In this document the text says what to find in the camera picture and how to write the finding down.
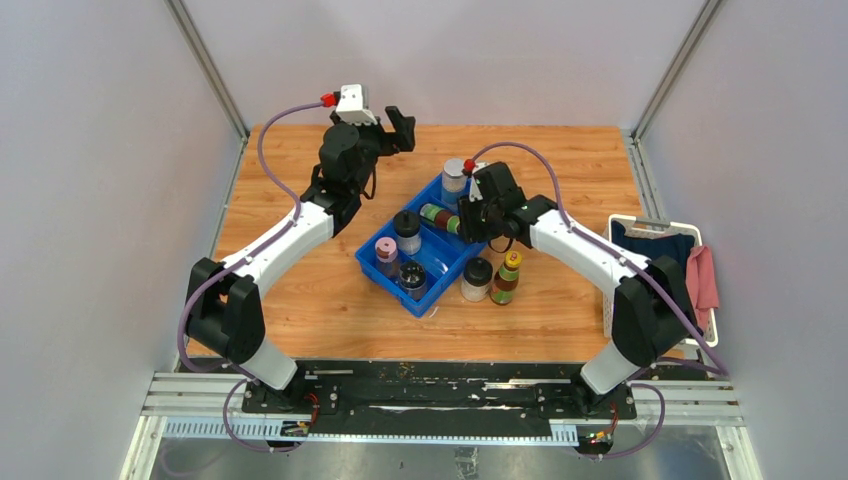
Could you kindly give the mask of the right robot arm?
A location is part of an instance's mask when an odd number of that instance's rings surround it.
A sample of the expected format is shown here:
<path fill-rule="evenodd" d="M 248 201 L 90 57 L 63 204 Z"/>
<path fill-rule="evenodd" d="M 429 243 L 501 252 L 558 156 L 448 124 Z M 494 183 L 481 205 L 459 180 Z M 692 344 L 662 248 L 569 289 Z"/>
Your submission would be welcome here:
<path fill-rule="evenodd" d="M 552 199 L 525 196 L 503 162 L 467 160 L 469 192 L 458 200 L 462 239 L 516 240 L 562 262 L 613 300 L 607 345 L 570 379 L 565 395 L 584 417 L 596 417 L 611 394 L 686 338 L 699 334 L 681 264 L 650 259 L 584 228 Z"/>

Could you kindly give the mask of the yellow cap sauce bottle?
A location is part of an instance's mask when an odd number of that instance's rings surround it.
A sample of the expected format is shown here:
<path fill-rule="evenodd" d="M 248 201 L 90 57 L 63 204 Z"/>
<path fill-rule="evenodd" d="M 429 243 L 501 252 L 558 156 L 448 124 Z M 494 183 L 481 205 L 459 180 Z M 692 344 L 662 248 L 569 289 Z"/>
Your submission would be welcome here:
<path fill-rule="evenodd" d="M 519 282 L 521 263 L 522 255 L 518 251 L 509 250 L 504 254 L 490 290 L 490 299 L 495 304 L 507 305 L 512 302 Z"/>

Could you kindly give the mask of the black cap soy bottle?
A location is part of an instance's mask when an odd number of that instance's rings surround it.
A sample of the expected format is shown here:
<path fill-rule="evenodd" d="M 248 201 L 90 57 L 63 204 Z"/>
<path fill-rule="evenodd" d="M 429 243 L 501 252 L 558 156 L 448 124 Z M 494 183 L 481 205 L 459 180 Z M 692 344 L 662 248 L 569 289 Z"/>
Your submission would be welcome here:
<path fill-rule="evenodd" d="M 399 288 L 413 301 L 420 301 L 428 290 L 426 269 L 414 260 L 400 265 L 398 271 Z"/>

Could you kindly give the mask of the red cap sauce bottle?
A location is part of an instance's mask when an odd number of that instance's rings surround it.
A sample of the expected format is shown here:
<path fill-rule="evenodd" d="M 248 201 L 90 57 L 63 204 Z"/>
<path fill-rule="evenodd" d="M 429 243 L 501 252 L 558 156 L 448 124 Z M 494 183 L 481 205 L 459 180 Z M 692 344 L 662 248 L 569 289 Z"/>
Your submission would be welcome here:
<path fill-rule="evenodd" d="M 421 221 L 437 229 L 458 235 L 461 231 L 460 217 L 451 210 L 433 203 L 425 203 L 419 209 Z"/>

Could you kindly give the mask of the silver lid blue label jar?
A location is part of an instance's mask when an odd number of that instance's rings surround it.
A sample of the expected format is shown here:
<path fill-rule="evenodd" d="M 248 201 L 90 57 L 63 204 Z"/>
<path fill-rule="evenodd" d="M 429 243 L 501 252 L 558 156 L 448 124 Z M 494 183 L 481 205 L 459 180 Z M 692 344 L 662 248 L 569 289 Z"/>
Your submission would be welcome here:
<path fill-rule="evenodd" d="M 449 208 L 456 209 L 458 199 L 464 194 L 467 177 L 463 172 L 464 160 L 458 157 L 448 159 L 441 173 L 441 201 Z"/>

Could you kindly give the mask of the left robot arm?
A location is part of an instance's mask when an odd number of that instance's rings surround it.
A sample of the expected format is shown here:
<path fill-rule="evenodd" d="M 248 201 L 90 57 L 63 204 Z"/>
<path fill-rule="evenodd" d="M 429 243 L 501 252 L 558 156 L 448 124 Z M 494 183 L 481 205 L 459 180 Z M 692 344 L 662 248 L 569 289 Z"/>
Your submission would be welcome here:
<path fill-rule="evenodd" d="M 268 400 L 283 413 L 298 411 L 306 386 L 296 361 L 266 333 L 262 301 L 269 289 L 311 250 L 337 236 L 376 190 L 379 158 L 414 150 L 416 120 L 395 106 L 380 120 L 357 122 L 336 107 L 322 139 L 309 187 L 295 196 L 293 209 L 239 253 L 222 261 L 208 257 L 192 267 L 177 344 L 188 360 L 187 340 L 216 353 L 248 379 L 268 388 Z"/>

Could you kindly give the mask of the pink lid spice jar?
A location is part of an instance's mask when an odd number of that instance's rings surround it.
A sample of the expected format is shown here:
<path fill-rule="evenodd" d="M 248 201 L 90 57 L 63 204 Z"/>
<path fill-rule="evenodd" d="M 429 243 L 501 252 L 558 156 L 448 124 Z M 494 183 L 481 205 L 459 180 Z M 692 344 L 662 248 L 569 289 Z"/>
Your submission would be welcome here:
<path fill-rule="evenodd" d="M 384 236 L 377 239 L 374 246 L 376 268 L 388 279 L 396 279 L 400 270 L 400 258 L 396 240 Z"/>

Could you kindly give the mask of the black lid jar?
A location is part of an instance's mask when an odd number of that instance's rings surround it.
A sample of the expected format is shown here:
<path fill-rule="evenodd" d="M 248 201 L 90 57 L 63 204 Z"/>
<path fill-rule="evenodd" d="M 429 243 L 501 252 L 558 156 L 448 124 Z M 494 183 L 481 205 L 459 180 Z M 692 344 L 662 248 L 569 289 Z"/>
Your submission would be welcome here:
<path fill-rule="evenodd" d="M 469 259 L 460 284 L 462 296 L 470 302 L 484 300 L 489 294 L 492 278 L 493 266 L 488 260 L 482 257 Z"/>
<path fill-rule="evenodd" d="M 409 256 L 417 254 L 422 245 L 419 214 L 411 210 L 401 210 L 393 217 L 392 226 L 398 249 Z"/>

